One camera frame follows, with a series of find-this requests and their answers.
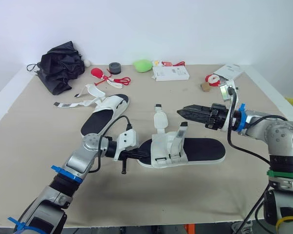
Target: white box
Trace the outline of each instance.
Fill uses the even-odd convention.
[[[153,72],[156,81],[186,80],[190,77],[184,66],[153,67]]]
[[[226,80],[231,80],[236,79],[239,75],[241,75],[243,70],[238,65],[226,64],[213,73],[225,78]]]

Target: brown tag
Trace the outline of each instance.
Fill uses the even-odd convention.
[[[204,82],[201,84],[201,88],[204,92],[208,92],[211,89],[211,86],[209,85],[208,82]]]

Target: green ball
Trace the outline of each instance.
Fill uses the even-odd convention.
[[[137,72],[147,72],[153,67],[152,62],[147,59],[135,61],[133,63],[133,66],[135,67]]]

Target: black insole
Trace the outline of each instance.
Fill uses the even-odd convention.
[[[144,142],[139,149],[151,155],[152,139]],[[211,138],[185,138],[184,150],[189,162],[192,161],[214,161],[225,156],[224,145]],[[151,157],[140,159],[144,164],[151,165]]]
[[[83,136],[89,133],[99,133],[112,119],[113,110],[101,110],[92,113],[81,129]]]

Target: white wall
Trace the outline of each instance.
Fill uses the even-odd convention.
[[[0,88],[68,40],[96,64],[255,64],[293,97],[293,0],[1,0]]]

